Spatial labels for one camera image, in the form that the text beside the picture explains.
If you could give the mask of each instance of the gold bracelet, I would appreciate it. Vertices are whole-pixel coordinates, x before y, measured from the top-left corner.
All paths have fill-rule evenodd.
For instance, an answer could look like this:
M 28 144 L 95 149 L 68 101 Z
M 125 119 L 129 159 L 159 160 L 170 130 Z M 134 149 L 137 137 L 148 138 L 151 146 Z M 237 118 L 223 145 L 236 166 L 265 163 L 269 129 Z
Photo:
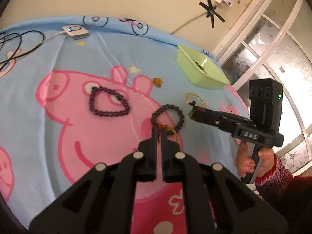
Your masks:
M 197 94 L 195 94 L 195 93 L 187 93 L 186 95 L 185 95 L 185 102 L 189 105 L 189 97 L 196 97 L 196 98 L 198 98 L 199 99 L 199 101 L 202 103 L 202 107 L 203 108 L 207 108 L 207 104 L 206 104 L 206 102 L 204 101 L 204 99 L 202 98 L 202 97 L 200 97 L 200 96 L 198 96 Z
M 161 145 L 160 140 L 159 140 L 159 136 L 160 136 L 160 131 L 161 131 L 161 129 L 166 129 L 166 131 L 172 131 L 173 134 L 174 134 L 174 136 L 176 137 L 176 142 L 177 142 L 177 132 L 176 132 L 173 128 L 168 127 L 167 125 L 163 125 L 163 126 L 160 126 L 159 129 L 158 129 L 158 131 L 157 131 L 157 132 L 158 132 L 158 144 L 159 144 L 159 145 Z

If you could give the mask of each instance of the red checkered sleeve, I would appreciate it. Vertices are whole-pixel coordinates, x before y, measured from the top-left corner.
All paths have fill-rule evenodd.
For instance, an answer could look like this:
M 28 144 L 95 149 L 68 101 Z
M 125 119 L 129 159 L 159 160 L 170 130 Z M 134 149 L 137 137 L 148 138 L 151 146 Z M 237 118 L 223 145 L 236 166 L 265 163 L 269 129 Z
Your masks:
M 285 168 L 275 154 L 273 168 L 263 177 L 256 178 L 255 185 L 259 195 L 261 195 L 265 201 L 272 204 L 286 192 L 293 178 L 294 176 Z

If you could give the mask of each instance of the white wall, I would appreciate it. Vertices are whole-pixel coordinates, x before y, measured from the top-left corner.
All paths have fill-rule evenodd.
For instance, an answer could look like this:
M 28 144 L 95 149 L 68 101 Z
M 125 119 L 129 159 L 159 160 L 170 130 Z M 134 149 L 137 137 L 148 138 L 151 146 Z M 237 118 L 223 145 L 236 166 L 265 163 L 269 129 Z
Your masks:
M 102 15 L 134 18 L 170 33 L 205 12 L 199 5 L 200 1 L 207 3 L 207 0 L 11 0 L 0 18 L 0 29 L 31 18 Z M 202 16 L 178 31 L 176 35 L 212 51 L 251 1 L 235 0 L 231 9 L 217 9 L 226 22 L 222 23 L 216 18 L 215 29 L 211 29 L 210 19 Z

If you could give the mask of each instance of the pig snout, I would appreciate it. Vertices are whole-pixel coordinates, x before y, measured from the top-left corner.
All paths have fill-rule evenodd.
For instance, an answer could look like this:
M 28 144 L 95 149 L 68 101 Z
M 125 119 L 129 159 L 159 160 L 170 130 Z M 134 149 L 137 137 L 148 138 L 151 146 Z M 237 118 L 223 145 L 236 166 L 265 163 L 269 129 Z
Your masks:
M 0 147 L 0 181 L 7 187 L 13 186 L 14 182 L 10 158 L 2 147 Z
M 59 98 L 69 85 L 69 75 L 62 71 L 52 70 L 40 83 L 36 98 L 44 108 L 47 102 Z

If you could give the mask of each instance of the yellow star print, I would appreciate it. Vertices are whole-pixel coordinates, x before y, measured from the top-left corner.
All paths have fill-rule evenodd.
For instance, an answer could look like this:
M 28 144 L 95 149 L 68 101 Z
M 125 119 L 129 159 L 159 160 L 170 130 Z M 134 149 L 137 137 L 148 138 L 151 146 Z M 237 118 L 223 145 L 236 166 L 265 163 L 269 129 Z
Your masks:
M 140 71 L 141 71 L 136 66 L 129 67 L 129 70 L 130 70 L 130 73 L 136 73 L 136 74 L 140 73 Z
M 78 45 L 78 46 L 83 46 L 84 44 L 86 44 L 86 43 L 83 42 L 83 41 L 78 41 L 78 42 L 76 42 L 76 45 Z

